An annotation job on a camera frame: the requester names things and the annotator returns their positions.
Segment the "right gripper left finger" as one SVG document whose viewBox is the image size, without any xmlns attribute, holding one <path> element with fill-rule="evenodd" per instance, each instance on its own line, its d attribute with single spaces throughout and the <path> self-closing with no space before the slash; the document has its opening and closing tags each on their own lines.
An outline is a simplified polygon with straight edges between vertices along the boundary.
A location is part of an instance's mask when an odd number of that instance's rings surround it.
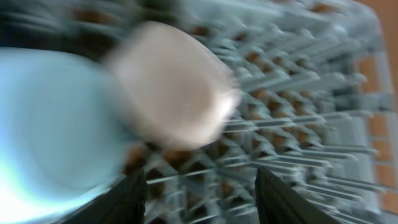
<svg viewBox="0 0 398 224">
<path fill-rule="evenodd" d="M 146 200 L 146 176 L 136 170 L 63 224 L 143 224 Z"/>
</svg>

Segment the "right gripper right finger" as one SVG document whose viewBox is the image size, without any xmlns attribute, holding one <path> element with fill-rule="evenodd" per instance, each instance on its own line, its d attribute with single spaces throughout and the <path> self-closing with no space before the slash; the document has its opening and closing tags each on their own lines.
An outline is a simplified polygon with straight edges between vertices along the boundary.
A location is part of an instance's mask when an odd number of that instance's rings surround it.
<svg viewBox="0 0 398 224">
<path fill-rule="evenodd" d="M 339 224 L 266 168 L 257 170 L 255 194 L 260 224 Z"/>
</svg>

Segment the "light blue bowl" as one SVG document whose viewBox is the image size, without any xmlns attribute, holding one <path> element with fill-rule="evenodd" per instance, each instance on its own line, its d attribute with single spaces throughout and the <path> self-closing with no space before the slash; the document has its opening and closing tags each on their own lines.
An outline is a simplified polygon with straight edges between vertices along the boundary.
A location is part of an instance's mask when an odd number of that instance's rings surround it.
<svg viewBox="0 0 398 224">
<path fill-rule="evenodd" d="M 118 87 L 78 55 L 1 49 L 2 223 L 51 223 L 121 178 L 129 140 Z"/>
</svg>

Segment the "white cup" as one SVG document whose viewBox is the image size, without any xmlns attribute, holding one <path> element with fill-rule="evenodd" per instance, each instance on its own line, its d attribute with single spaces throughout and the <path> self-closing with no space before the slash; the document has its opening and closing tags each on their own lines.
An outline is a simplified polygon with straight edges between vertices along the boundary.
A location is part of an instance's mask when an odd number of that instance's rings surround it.
<svg viewBox="0 0 398 224">
<path fill-rule="evenodd" d="M 160 146 L 216 141 L 239 105 L 240 86 L 215 54 L 184 31 L 144 22 L 103 59 L 123 122 Z"/>
</svg>

